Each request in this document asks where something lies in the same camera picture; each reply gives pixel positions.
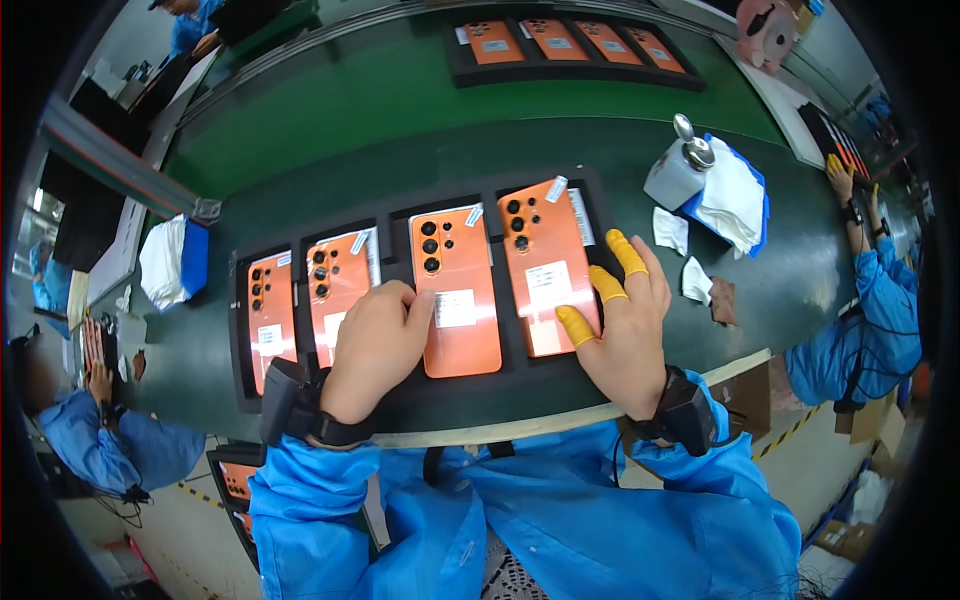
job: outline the black wristband device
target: black wristband device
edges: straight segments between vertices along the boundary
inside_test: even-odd
[[[264,377],[263,408],[260,413],[260,438],[276,446],[283,434],[305,440],[312,435],[317,442],[343,446],[368,440],[373,434],[367,421],[344,425],[320,410],[320,390],[329,370],[316,382],[307,381],[306,369],[277,357],[270,362]]]
[[[666,387],[660,396],[657,413],[650,420],[635,420],[632,427],[642,440],[663,438],[684,445],[690,456],[703,456],[714,446],[716,420],[707,395],[686,378],[684,370],[666,366]]]

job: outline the barcode label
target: barcode label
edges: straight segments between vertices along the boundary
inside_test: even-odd
[[[346,315],[346,310],[342,313],[324,315],[324,341],[327,348],[337,347],[337,338],[340,335],[340,324],[344,321]]]
[[[490,41],[480,42],[484,52],[506,52],[510,50],[507,41],[504,39],[491,39]]]
[[[283,353],[283,327],[280,324],[259,327],[256,341],[260,356],[279,356]]]
[[[546,200],[549,203],[555,203],[560,195],[563,194],[564,189],[566,188],[566,177],[563,175],[558,175],[556,179],[553,180],[553,185],[550,186],[550,191],[546,193]]]
[[[556,50],[572,50],[573,46],[570,45],[570,40],[566,37],[547,37],[544,39],[546,45],[550,48]]]
[[[573,214],[577,217],[577,229],[580,230],[580,241],[584,246],[596,246],[596,240],[593,238],[593,229],[590,228],[590,219],[587,216],[587,207],[584,206],[584,197],[580,195],[580,188],[571,187],[566,190],[570,194],[570,204],[573,206]]]
[[[360,249],[363,248],[363,243],[367,241],[367,237],[370,236],[370,230],[364,229],[360,232],[360,235],[357,236],[356,241],[353,242],[353,246],[350,247],[350,253],[356,256],[360,253]]]
[[[464,225],[471,228],[476,225],[476,222],[480,220],[480,217],[483,216],[483,205],[478,204],[473,207],[473,210],[467,215],[467,220],[464,222]]]
[[[627,52],[626,48],[624,48],[623,46],[621,46],[620,44],[618,44],[613,40],[604,39],[600,43],[602,43],[603,47],[609,50],[610,52]]]
[[[527,292],[535,310],[553,308],[568,302],[573,295],[570,271],[565,260],[527,269]]]
[[[437,292],[434,316],[438,329],[476,325],[477,315],[476,304],[473,301],[473,290]]]

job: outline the orange smartphone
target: orange smartphone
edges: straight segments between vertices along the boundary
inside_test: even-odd
[[[554,309],[575,306],[597,334],[600,315],[566,180],[556,178],[508,194],[497,200],[497,207],[528,353],[538,357],[572,352],[573,343]]]
[[[577,40],[557,19],[527,19],[523,26],[548,59],[589,60]]]
[[[261,258],[247,271],[247,318],[256,392],[263,396],[263,380],[270,361],[280,356],[297,362],[294,340],[293,253]]]
[[[433,378],[500,369],[491,254],[477,204],[410,218],[417,290],[437,291],[423,368]]]
[[[657,39],[657,36],[638,27],[628,27],[627,31],[630,32],[631,37],[636,40],[636,43],[640,45],[640,48],[643,48],[644,52],[650,55],[650,58],[653,59],[656,66],[667,71],[674,71],[675,73],[686,73],[684,68],[680,66],[680,63],[677,62],[677,60],[673,58],[673,55],[670,54],[670,51],[666,49],[666,46]]]
[[[247,487],[247,478],[253,477],[253,472],[259,467],[237,465],[236,463],[220,462],[220,471],[224,474],[227,484],[227,493],[234,498],[250,500],[250,488]]]
[[[503,21],[481,21],[464,25],[477,64],[525,60],[513,35]]]
[[[627,44],[623,43],[610,25],[594,21],[577,21],[577,27],[590,38],[597,50],[610,62],[643,64],[643,61],[636,57]]]
[[[310,320],[321,369],[333,366],[340,323],[370,291],[365,231],[317,242],[306,254]]]

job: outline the worker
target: worker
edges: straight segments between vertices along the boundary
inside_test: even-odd
[[[639,237],[627,242],[612,229],[607,239],[626,278],[621,286],[590,267],[604,331],[570,306],[558,307],[557,317],[600,392],[631,420],[649,420],[668,378],[661,328],[670,285]],[[333,419],[324,431],[363,421],[418,364],[434,298],[393,280],[349,310],[320,394],[320,414]],[[714,440],[728,441],[727,411],[709,398],[704,379],[691,371],[679,377],[707,396]],[[612,478],[625,462],[617,442],[612,420],[476,454],[284,435],[249,479],[263,596],[793,596],[800,529],[768,493],[749,435],[700,457],[682,444],[637,441],[630,455],[663,478],[663,490],[617,488]],[[391,543],[371,562],[367,534],[352,517],[377,473]]]
[[[836,155],[827,177],[846,217],[859,304],[811,339],[783,355],[793,394],[815,406],[833,400],[833,410],[851,413],[889,394],[921,359],[917,318],[917,277],[897,259],[877,208],[874,185],[869,201],[876,249],[852,201],[853,170]]]
[[[188,55],[190,60],[200,60],[220,46],[217,26],[210,22],[210,15],[220,8],[224,0],[153,0],[148,11],[160,7],[177,19],[170,39],[170,58]]]
[[[39,242],[30,248],[30,273],[34,276],[34,306],[51,312],[66,315],[67,301],[70,298],[70,281],[73,269],[57,262],[51,254],[50,242]],[[70,330],[66,323],[47,319],[65,339],[70,339]]]
[[[74,474],[100,492],[145,499],[190,473],[204,453],[204,434],[114,406],[113,372],[103,364],[93,366],[86,389],[58,394],[37,332],[10,341],[14,392]]]

